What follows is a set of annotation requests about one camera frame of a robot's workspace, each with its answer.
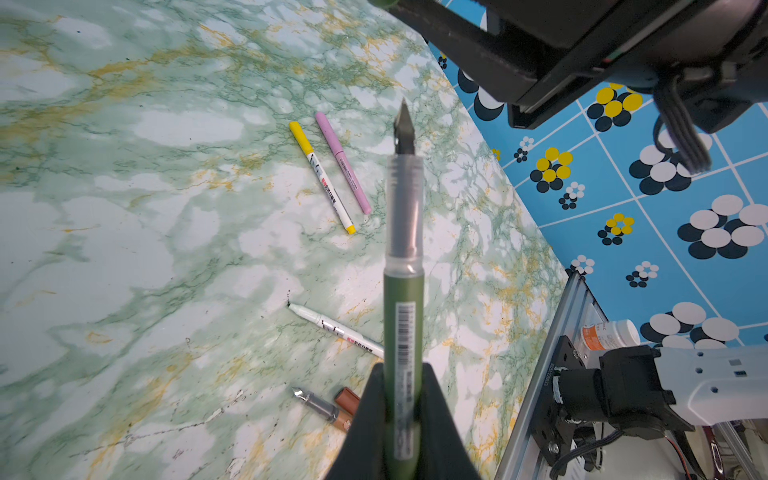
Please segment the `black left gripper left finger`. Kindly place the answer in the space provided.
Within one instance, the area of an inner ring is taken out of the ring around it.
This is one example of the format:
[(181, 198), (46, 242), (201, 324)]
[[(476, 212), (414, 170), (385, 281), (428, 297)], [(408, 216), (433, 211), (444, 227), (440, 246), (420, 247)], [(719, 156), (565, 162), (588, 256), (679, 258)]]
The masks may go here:
[(326, 480), (385, 478), (385, 419), (384, 365), (378, 363), (372, 369), (351, 428)]

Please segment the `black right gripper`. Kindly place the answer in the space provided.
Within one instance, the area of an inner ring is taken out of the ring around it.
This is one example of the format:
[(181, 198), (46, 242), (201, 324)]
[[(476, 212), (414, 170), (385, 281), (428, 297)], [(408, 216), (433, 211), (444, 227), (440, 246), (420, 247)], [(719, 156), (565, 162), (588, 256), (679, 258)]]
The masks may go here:
[(665, 122), (767, 96), (763, 1), (488, 1), (479, 27), (437, 1), (384, 10), (442, 50), (512, 127), (532, 129), (604, 81), (651, 94)]

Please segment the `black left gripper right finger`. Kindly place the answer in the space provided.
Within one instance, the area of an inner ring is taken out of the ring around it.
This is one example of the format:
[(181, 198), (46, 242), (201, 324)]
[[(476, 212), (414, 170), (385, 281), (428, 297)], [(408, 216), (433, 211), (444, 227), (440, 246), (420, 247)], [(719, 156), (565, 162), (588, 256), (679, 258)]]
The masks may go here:
[(429, 363), (422, 364), (419, 400), (420, 479), (479, 479)]

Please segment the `dark green pen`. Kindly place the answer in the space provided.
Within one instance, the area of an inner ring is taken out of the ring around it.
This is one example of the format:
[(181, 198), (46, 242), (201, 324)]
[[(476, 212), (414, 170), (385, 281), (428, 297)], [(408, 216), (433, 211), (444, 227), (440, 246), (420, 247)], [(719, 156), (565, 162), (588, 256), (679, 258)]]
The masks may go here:
[(424, 267), (424, 161), (406, 102), (393, 122), (387, 165), (383, 274), (385, 466), (389, 479), (416, 477), (421, 426)]

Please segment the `white pen light green end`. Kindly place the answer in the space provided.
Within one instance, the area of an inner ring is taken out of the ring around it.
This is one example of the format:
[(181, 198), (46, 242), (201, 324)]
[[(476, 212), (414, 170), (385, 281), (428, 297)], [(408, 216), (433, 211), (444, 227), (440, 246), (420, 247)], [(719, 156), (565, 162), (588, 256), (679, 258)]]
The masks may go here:
[(327, 331), (380, 359), (384, 359), (384, 347), (380, 343), (369, 339), (365, 335), (353, 330), (351, 327), (344, 326), (338, 321), (304, 305), (289, 302), (287, 307), (294, 314), (316, 327)]

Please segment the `pink pen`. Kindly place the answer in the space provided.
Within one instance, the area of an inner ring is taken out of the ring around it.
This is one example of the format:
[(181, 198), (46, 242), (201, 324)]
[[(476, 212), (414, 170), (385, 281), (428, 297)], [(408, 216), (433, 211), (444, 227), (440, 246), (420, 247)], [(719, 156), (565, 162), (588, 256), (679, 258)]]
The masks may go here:
[(333, 154), (337, 164), (339, 165), (346, 181), (351, 189), (362, 213), (364, 215), (371, 215), (373, 209), (370, 202), (365, 195), (363, 188), (349, 162), (347, 155), (342, 147), (342, 144), (336, 135), (332, 125), (330, 124), (327, 116), (323, 112), (317, 112), (315, 114), (315, 120), (319, 126), (321, 133), (323, 134), (331, 153)]

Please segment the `white pen yellow end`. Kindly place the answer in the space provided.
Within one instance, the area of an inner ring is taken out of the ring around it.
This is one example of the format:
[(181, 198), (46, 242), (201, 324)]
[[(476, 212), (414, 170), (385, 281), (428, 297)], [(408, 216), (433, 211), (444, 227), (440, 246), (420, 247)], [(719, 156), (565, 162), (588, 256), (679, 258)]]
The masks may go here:
[(306, 134), (304, 133), (301, 125), (296, 121), (292, 121), (289, 123), (289, 129), (294, 139), (296, 140), (297, 144), (299, 145), (299, 148), (302, 150), (303, 154), (306, 156), (327, 198), (330, 200), (331, 205), (337, 214), (337, 217), (341, 221), (343, 228), (349, 235), (355, 234), (356, 227), (349, 213), (347, 212), (347, 209), (343, 205), (343, 202), (341, 201), (333, 183), (331, 182), (330, 177), (327, 175), (311, 143), (309, 142)]

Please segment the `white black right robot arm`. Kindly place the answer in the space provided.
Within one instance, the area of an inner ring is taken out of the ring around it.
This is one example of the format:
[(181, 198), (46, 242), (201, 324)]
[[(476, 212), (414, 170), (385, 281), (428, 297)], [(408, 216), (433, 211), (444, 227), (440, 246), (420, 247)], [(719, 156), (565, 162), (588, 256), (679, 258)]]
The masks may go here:
[(544, 386), (635, 436), (767, 414), (767, 5), (385, 1), (452, 76), (604, 351)]

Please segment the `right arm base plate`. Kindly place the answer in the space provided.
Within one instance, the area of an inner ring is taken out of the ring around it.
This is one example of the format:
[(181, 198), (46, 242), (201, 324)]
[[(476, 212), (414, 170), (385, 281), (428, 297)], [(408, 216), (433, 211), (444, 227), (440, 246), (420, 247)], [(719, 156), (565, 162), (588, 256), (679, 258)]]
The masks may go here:
[(548, 466), (571, 450), (592, 443), (603, 418), (597, 371), (589, 369), (569, 337), (555, 342), (535, 402), (530, 433)]

